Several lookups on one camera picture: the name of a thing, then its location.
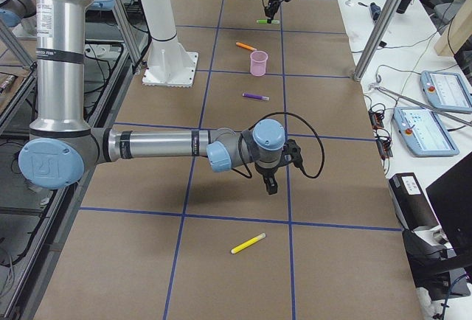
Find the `brown table surface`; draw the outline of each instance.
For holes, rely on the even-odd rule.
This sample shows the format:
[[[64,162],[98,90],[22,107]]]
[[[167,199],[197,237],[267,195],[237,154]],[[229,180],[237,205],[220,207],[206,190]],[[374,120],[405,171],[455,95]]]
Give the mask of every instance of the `brown table surface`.
[[[261,0],[172,3],[180,42],[200,54],[194,85],[136,76],[115,128],[242,130],[285,109],[323,137],[324,172],[280,169],[267,196],[258,175],[216,174],[204,158],[99,166],[35,318],[421,319],[337,1],[283,4],[280,25],[255,23]],[[266,76],[236,41],[267,51]],[[280,120],[314,173],[316,140]]]

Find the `green marker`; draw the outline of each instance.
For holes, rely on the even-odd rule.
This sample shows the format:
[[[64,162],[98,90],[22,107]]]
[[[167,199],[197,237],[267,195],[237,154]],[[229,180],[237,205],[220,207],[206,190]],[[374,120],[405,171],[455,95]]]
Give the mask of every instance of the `green marker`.
[[[259,19],[256,20],[256,23],[258,24],[280,24],[280,20],[268,20],[268,19]]]

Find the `sticker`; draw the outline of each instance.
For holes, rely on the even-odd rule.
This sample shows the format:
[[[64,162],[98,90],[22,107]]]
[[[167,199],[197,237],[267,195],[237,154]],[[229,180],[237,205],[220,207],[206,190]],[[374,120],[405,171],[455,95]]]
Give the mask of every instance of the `sticker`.
[[[409,195],[421,195],[421,190],[413,176],[402,176],[401,179]]]
[[[52,4],[37,4],[38,36],[40,38],[51,38],[54,35],[54,6]]]

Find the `marker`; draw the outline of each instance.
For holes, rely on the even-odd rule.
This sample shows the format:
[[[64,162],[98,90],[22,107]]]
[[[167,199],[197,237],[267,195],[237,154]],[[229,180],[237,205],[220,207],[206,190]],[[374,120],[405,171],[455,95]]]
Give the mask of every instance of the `marker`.
[[[243,93],[244,97],[248,97],[250,99],[257,99],[257,100],[264,100],[268,101],[268,97],[263,97],[262,95],[250,94],[250,93]]]
[[[262,240],[265,237],[266,237],[266,233],[259,234],[256,237],[253,237],[252,239],[249,239],[248,241],[242,243],[241,245],[236,246],[234,249],[231,250],[231,253],[237,254],[239,251],[242,251],[245,248],[248,248],[252,244],[257,243],[259,240]]]
[[[256,20],[258,24],[280,24],[280,20],[268,20],[268,19],[258,19]]]
[[[243,44],[242,42],[237,42],[236,46],[242,47],[244,49],[248,49],[249,51],[257,51],[257,49],[255,47]]]

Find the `pink cup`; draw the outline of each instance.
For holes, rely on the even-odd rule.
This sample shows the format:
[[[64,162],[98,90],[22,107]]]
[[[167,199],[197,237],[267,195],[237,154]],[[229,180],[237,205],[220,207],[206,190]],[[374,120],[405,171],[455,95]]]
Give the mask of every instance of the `pink cup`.
[[[268,55],[264,51],[251,52],[251,74],[260,77],[266,73]]]

